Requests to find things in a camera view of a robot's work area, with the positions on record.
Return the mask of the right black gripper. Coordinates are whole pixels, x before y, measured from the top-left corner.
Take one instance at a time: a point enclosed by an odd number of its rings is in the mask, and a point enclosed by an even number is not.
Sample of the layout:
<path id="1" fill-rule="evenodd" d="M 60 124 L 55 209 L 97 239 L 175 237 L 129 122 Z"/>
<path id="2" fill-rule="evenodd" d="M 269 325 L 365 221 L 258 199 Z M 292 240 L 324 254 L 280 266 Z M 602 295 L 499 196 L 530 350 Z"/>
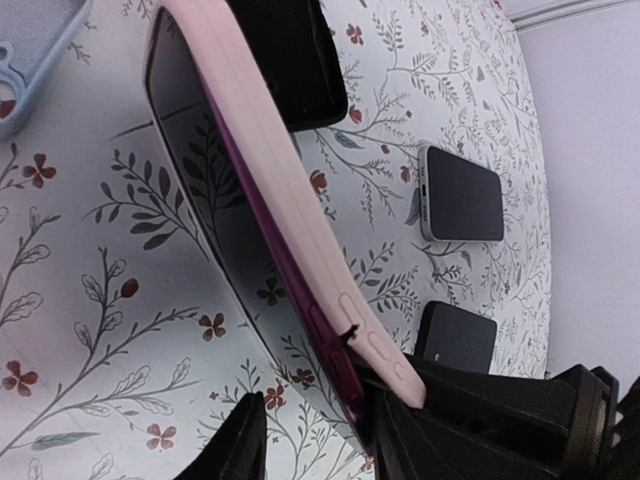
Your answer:
<path id="1" fill-rule="evenodd" d="M 536 380 L 408 360 L 427 389 L 417 418 L 461 478 L 639 477 L 638 383 L 620 398 L 601 366 Z"/>

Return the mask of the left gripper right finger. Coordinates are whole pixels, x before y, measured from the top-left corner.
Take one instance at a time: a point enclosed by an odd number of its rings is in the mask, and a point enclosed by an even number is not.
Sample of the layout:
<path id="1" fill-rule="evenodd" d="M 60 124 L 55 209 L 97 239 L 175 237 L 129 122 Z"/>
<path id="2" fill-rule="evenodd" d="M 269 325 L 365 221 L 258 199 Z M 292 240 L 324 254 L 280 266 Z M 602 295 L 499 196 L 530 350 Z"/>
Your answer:
<path id="1" fill-rule="evenodd" d="M 441 455 L 393 393 L 375 393 L 372 430 L 376 479 L 450 478 Z"/>

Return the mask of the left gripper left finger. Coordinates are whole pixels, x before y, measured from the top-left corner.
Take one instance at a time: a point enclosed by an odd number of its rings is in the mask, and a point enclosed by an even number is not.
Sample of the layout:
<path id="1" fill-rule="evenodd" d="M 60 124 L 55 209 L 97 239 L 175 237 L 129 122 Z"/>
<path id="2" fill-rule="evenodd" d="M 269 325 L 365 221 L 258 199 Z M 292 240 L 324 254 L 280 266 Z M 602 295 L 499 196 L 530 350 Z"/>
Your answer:
<path id="1" fill-rule="evenodd" d="M 263 394 L 247 393 L 175 480 L 264 480 L 266 442 Z"/>

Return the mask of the pink phone case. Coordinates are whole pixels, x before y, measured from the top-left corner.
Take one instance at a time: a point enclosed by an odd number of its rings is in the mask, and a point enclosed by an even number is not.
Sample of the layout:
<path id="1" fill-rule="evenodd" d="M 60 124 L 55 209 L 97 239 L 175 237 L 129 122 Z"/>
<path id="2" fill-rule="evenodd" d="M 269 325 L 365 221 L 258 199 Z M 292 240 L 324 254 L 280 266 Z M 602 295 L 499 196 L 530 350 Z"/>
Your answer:
<path id="1" fill-rule="evenodd" d="M 408 406 L 427 390 L 354 281 L 293 142 L 224 1 L 166 1 L 205 93 L 238 148 L 241 178 L 256 185 L 311 291 L 311 308 Z"/>

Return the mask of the black phone case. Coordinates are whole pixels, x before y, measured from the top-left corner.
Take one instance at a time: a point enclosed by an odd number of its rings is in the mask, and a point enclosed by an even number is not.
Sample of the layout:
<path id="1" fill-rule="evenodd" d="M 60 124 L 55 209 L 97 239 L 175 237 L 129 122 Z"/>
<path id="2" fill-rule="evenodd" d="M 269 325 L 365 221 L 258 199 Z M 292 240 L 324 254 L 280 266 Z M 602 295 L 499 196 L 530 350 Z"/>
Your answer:
<path id="1" fill-rule="evenodd" d="M 318 1 L 234 0 L 229 6 L 288 131 L 345 118 L 346 88 Z"/>

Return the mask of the light blue phone case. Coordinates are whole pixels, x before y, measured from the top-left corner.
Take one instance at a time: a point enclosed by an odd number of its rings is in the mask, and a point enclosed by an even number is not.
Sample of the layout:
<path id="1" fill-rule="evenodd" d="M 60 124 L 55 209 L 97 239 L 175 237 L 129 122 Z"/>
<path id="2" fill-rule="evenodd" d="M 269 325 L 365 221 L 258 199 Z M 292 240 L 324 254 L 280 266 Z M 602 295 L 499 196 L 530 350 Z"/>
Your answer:
<path id="1" fill-rule="evenodd" d="M 1 3 L 1 139 L 27 122 L 45 84 L 89 16 L 91 1 Z"/>

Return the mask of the black phone with white edge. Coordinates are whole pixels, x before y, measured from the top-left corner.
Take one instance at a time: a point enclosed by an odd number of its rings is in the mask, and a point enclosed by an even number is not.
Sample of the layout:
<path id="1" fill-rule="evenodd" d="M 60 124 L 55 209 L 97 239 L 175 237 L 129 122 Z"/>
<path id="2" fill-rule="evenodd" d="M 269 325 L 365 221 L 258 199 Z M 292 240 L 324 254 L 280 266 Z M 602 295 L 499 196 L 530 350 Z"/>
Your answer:
<path id="1" fill-rule="evenodd" d="M 145 89 L 206 248 L 267 348 L 280 380 L 352 446 L 372 452 L 367 400 L 347 345 L 325 322 L 210 103 L 180 24 L 161 7 Z"/>

